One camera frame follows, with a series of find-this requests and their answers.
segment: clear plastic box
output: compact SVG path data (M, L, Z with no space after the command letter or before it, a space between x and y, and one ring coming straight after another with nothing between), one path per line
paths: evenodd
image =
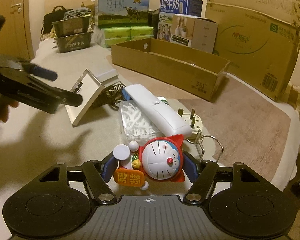
M121 134L125 143L137 141L143 146L152 138L164 136L133 100L120 102L119 113L122 120Z

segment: folded gray cloth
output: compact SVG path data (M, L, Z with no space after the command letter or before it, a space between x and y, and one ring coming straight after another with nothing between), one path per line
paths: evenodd
M81 7L78 9L73 9L70 11L67 11L63 17L64 20L71 19L71 18L77 18L77 17L83 17L88 14L91 14L91 10L87 7Z

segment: red cat ear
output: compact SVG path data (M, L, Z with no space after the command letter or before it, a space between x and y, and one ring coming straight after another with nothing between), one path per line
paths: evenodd
M183 140L184 140L183 134L172 135L169 136L168 138L171 139L178 147L181 147L183 144Z
M185 175L184 175L183 171L181 171L178 176L176 176L175 178L173 178L170 181L171 182L184 182L185 180L186 180Z

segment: white remote control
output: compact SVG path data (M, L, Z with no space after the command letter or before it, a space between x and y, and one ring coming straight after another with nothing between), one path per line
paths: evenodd
M188 138L192 135L190 125L143 85L130 85L125 87L125 90L165 136L183 134L185 138Z

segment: blue milk box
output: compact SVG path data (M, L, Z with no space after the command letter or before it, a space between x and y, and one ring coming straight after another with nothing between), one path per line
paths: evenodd
M172 18L175 14L201 17L202 0L160 0L158 39L170 41Z
M99 29L147 26L149 0L94 0L95 26Z

